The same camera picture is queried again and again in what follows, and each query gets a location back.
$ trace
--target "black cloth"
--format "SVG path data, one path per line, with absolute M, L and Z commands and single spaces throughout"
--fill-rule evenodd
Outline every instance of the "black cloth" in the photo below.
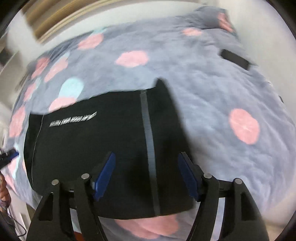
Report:
M 155 213 L 140 95 L 110 92 L 47 115 L 30 114 L 24 158 L 32 188 L 44 195 L 52 180 L 90 173 L 112 151 L 116 166 L 104 196 L 95 202 L 99 216 L 147 218 L 191 209 L 193 200 L 177 165 L 181 151 L 191 158 L 188 142 L 169 92 L 158 80 L 146 91 L 160 207 Z

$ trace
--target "person's hand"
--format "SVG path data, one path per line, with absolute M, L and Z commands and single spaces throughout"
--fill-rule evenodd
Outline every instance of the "person's hand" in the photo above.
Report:
M 11 197 L 6 187 L 6 181 L 2 174 L 0 174 L 0 199 L 6 202 L 6 207 L 9 207 L 11 203 Z

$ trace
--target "pink fabric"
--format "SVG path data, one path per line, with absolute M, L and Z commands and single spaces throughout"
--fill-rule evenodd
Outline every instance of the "pink fabric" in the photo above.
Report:
M 35 90 L 36 90 L 36 83 L 29 85 L 24 96 L 24 101 L 28 101 L 29 99 L 31 99 L 32 94 L 34 93 Z
M 260 127 L 247 111 L 243 109 L 233 109 L 229 115 L 229 123 L 238 139 L 248 145 L 258 141 Z
M 66 57 L 61 58 L 57 63 L 55 63 L 48 74 L 44 78 L 44 82 L 50 81 L 58 72 L 68 67 L 68 60 Z
M 26 117 L 25 107 L 21 106 L 13 115 L 9 125 L 9 137 L 17 137 L 22 132 L 22 124 Z
M 227 21 L 227 17 L 225 15 L 225 13 L 219 13 L 218 19 L 219 19 L 220 28 L 225 29 L 230 33 L 233 32 L 233 29 L 232 29 L 230 23 Z
M 91 34 L 86 39 L 82 40 L 78 44 L 78 49 L 80 50 L 86 50 L 86 49 L 94 49 L 96 46 L 98 46 L 104 39 L 103 34 Z
M 47 65 L 49 64 L 49 61 L 50 59 L 49 58 L 46 58 L 46 57 L 43 57 L 43 58 L 40 58 L 38 61 L 37 61 L 37 64 L 36 64 L 36 69 L 34 71 L 34 73 L 32 74 L 32 79 L 41 75 L 41 73 L 43 72 L 43 70 L 47 67 Z
M 53 112 L 55 110 L 58 110 L 60 108 L 72 105 L 76 102 L 76 99 L 73 97 L 59 97 L 56 98 L 50 105 L 49 111 Z
M 15 190 L 14 180 L 13 180 L 9 175 L 6 175 L 6 176 L 5 176 L 5 181 L 6 181 L 7 184 L 12 188 L 12 190 L 13 190 L 15 193 L 17 193 L 16 190 Z
M 196 28 L 186 28 L 182 32 L 186 36 L 199 36 L 202 34 L 202 32 Z
M 121 56 L 115 61 L 116 64 L 133 68 L 139 65 L 145 65 L 149 61 L 148 55 L 144 51 L 131 51 L 121 54 Z
M 16 167 L 17 167 L 17 158 L 18 158 L 18 157 L 13 158 L 13 160 L 11 161 L 11 163 L 9 163 L 9 164 L 7 165 L 10 174 L 13 174 L 13 173 L 15 172 L 15 169 L 16 169 Z
M 179 229 L 176 214 L 154 218 L 116 219 L 115 222 L 120 227 L 130 231 L 133 235 L 145 239 L 156 239 L 160 235 L 170 236 Z

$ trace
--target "polka dot blanket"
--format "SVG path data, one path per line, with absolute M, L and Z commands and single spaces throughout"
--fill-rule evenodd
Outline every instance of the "polka dot blanket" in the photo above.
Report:
M 249 69 L 221 58 L 223 49 L 248 60 Z M 20 155 L 2 171 L 12 190 L 34 208 L 40 197 L 30 187 L 23 160 L 29 113 L 49 113 L 109 91 L 151 88 L 157 78 L 167 81 L 204 172 L 228 181 L 241 178 L 262 212 L 278 203 L 291 184 L 295 126 L 223 9 L 201 7 L 184 16 L 98 29 L 58 45 L 30 66 L 6 146 Z M 197 208 L 164 217 L 101 221 L 110 241 L 186 240 Z M 223 200 L 213 240 L 222 216 Z M 72 217 L 79 230 L 73 210 Z

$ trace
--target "black cable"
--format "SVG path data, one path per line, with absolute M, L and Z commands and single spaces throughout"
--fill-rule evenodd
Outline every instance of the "black cable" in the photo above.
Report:
M 4 218 L 2 212 L 0 212 L 0 214 L 1 214 L 2 218 L 5 220 L 7 226 L 11 229 L 11 231 L 15 232 L 15 230 L 13 230 L 13 229 L 10 227 L 10 225 L 8 224 L 8 222 L 6 221 L 6 219 Z M 7 213 L 7 215 L 8 215 L 8 217 L 10 217 L 11 219 L 13 219 L 18 225 L 20 225 L 20 226 L 24 229 L 25 233 L 22 234 L 22 235 L 19 235 L 18 237 L 23 237 L 23 236 L 25 236 L 25 235 L 27 234 L 27 230 L 26 230 L 26 229 L 25 229 L 25 228 L 24 228 L 24 227 L 23 227 L 18 221 L 16 221 L 13 217 L 11 217 L 8 213 Z
M 27 230 L 18 222 L 18 221 L 16 221 L 14 218 L 12 218 L 16 223 L 18 223 L 18 225 L 20 225 L 22 228 L 23 228 L 23 230 L 25 231 L 25 233 L 24 234 L 22 234 L 22 235 L 18 235 L 18 237 L 22 237 L 22 236 L 25 236 L 26 234 L 27 234 Z

